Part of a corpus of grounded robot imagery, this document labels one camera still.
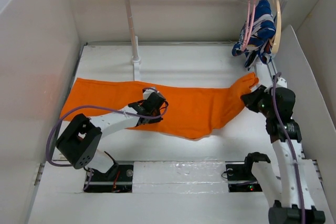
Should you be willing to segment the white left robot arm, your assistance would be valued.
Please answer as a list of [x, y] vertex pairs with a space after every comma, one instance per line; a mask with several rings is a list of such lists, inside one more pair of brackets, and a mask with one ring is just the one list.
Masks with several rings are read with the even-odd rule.
[[100, 140], [127, 128], [159, 123], [168, 106], [166, 98], [154, 88], [143, 89], [143, 100], [121, 110], [85, 105], [108, 113], [91, 117], [83, 113], [75, 115], [58, 137], [56, 148], [74, 169], [87, 168], [105, 180], [112, 180], [118, 164], [109, 154], [98, 150]]

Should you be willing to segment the pink hanger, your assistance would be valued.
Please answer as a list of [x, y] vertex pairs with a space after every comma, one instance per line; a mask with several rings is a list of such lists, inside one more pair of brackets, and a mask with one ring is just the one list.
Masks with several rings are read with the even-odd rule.
[[251, 37], [251, 32], [255, 17], [256, 0], [248, 0], [247, 19], [245, 23], [245, 33], [241, 51], [244, 52]]

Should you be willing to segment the orange trousers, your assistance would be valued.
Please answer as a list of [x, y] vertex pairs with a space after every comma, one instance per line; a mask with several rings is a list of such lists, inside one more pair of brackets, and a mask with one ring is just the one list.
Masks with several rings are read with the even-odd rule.
[[229, 88], [180, 88], [141, 81], [108, 82], [78, 78], [63, 106], [61, 115], [83, 106], [79, 113], [93, 117], [105, 111], [90, 108], [102, 106], [120, 110], [129, 103], [142, 99], [142, 90], [155, 87], [169, 103], [160, 123], [141, 125], [137, 130], [160, 132], [196, 140], [214, 129], [224, 127], [245, 107], [241, 96], [249, 94], [259, 79], [249, 73]]

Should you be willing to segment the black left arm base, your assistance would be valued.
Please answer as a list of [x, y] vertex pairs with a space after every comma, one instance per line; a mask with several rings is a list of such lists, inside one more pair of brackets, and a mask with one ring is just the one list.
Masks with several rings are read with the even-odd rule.
[[92, 176], [88, 170], [83, 185], [86, 193], [131, 193], [134, 165], [119, 164], [111, 178], [93, 169]]

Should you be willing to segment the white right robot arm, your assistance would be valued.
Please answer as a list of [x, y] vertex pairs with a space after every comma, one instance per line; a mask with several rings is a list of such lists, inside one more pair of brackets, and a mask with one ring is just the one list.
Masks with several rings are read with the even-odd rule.
[[266, 196], [269, 223], [325, 223], [325, 213], [316, 208], [304, 172], [301, 131], [292, 118], [295, 93], [276, 74], [271, 87], [260, 85], [241, 99], [246, 108], [266, 118], [266, 131], [276, 153], [279, 176], [266, 154], [249, 153], [243, 165], [244, 175], [256, 178]]

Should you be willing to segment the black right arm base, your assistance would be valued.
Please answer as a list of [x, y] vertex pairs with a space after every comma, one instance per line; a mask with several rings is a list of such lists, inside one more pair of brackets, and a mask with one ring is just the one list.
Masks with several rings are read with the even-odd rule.
[[243, 163], [226, 163], [222, 178], [228, 183], [230, 193], [262, 192], [262, 188], [251, 172], [245, 171]]

